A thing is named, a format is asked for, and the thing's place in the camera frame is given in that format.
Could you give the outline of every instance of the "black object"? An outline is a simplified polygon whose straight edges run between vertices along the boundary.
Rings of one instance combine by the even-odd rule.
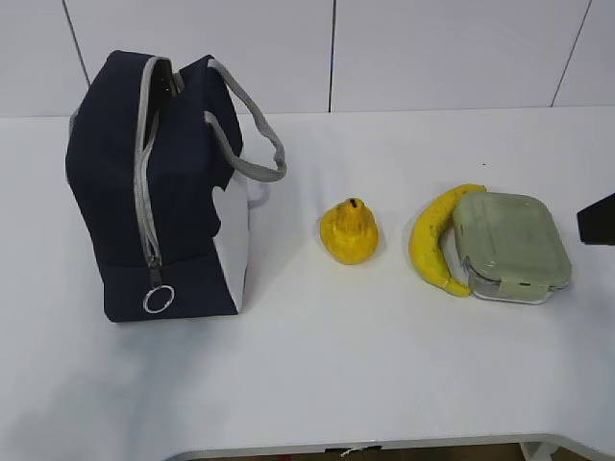
[[[577,213],[580,240],[588,245],[615,245],[615,194]]]

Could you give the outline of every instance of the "plastic lid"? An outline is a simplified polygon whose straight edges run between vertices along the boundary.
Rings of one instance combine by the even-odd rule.
[[[474,192],[461,199],[453,221],[461,261],[502,288],[541,291],[570,282],[570,260],[542,202],[526,195]]]

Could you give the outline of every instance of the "lunch bag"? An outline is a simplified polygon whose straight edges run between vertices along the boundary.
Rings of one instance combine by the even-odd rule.
[[[228,88],[274,145],[275,170],[241,158]],[[248,261],[245,177],[275,182],[284,149],[229,71],[206,56],[115,51],[71,119],[66,176],[112,322],[236,314]]]

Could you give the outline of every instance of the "glass food container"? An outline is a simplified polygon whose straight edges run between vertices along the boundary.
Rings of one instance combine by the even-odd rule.
[[[525,195],[474,192],[453,213],[455,243],[475,295],[539,304],[572,267],[547,207]]]

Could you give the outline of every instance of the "yellow banana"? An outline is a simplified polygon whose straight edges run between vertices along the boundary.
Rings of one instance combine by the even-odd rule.
[[[459,283],[451,275],[440,250],[440,235],[451,224],[453,210],[468,192],[486,190],[483,185],[464,184],[435,199],[419,216],[410,236],[410,259],[425,281],[439,286],[455,296],[470,296],[469,286]]]

